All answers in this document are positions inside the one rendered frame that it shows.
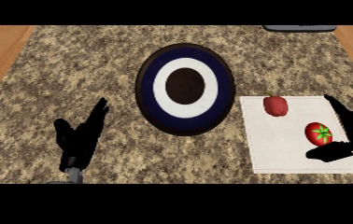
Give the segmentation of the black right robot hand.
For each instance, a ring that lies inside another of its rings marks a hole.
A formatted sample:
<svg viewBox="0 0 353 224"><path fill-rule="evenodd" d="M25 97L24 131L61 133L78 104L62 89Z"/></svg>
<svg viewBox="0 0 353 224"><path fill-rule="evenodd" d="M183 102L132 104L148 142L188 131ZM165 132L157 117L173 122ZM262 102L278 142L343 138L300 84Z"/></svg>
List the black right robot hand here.
<svg viewBox="0 0 353 224"><path fill-rule="evenodd" d="M347 142L332 142L310 149L306 152L306 158L331 162L353 156L353 111L346 108L343 103L332 96L325 95L324 98L329 102L340 117Z"/></svg>

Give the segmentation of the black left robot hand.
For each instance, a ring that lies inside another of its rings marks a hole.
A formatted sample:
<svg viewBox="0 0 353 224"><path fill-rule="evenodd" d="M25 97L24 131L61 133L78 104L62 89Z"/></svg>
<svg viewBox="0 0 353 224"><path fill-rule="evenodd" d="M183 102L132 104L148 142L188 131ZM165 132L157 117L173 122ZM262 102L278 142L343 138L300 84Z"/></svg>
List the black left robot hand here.
<svg viewBox="0 0 353 224"><path fill-rule="evenodd" d="M65 172L69 168L77 168L80 171L87 168L103 130L108 111L108 101L102 98L93 107L90 116L75 129L64 119L58 119L53 122L56 144L62 149L61 172Z"/></svg>

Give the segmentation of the red tomato with green stem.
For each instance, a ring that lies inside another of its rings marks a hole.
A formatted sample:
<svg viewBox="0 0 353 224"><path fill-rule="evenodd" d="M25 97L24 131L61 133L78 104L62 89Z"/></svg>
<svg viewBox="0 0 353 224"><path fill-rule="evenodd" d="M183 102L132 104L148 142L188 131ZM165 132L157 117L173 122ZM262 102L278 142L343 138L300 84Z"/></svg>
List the red tomato with green stem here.
<svg viewBox="0 0 353 224"><path fill-rule="evenodd" d="M329 128L319 122L312 122L306 125L304 136L307 141L321 147L332 142L332 133Z"/></svg>

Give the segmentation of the white placemat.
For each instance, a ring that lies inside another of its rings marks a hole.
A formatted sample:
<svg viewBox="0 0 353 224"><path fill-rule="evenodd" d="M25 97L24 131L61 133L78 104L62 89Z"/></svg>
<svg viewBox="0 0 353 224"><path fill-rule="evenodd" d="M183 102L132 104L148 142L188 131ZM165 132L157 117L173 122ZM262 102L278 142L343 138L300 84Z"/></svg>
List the white placemat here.
<svg viewBox="0 0 353 224"><path fill-rule="evenodd" d="M288 113L264 112L263 96L241 96L241 111L256 174L353 174L353 157L324 162L306 158L316 146L304 135L306 125L319 122L334 140L347 142L340 119L322 96L285 96Z"/></svg>

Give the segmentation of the dark blue and white plate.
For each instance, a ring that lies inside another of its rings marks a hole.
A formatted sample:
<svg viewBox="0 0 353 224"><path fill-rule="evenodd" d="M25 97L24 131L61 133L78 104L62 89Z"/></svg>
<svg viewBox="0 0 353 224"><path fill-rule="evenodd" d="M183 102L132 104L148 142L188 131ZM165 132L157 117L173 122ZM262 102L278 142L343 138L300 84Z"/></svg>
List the dark blue and white plate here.
<svg viewBox="0 0 353 224"><path fill-rule="evenodd" d="M235 102L235 90L226 61L201 45L164 47L139 68L139 110L152 125L173 135L198 135L219 126Z"/></svg>

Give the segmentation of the red bell pepper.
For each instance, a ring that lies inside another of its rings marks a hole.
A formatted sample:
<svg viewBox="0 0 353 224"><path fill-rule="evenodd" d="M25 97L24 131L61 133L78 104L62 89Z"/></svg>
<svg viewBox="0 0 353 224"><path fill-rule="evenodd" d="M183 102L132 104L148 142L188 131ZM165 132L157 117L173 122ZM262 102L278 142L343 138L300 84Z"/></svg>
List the red bell pepper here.
<svg viewBox="0 0 353 224"><path fill-rule="evenodd" d="M287 100L276 95L267 94L263 98L264 112L273 117L284 117L288 113Z"/></svg>

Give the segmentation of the dark grey appliance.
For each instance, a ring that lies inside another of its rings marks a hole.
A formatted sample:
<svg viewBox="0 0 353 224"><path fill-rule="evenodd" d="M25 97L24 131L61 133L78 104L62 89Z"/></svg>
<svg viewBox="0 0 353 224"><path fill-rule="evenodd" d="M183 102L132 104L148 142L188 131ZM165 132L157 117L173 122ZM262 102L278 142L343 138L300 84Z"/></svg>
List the dark grey appliance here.
<svg viewBox="0 0 353 224"><path fill-rule="evenodd" d="M263 29L279 33L324 33L335 31L337 25L263 25Z"/></svg>

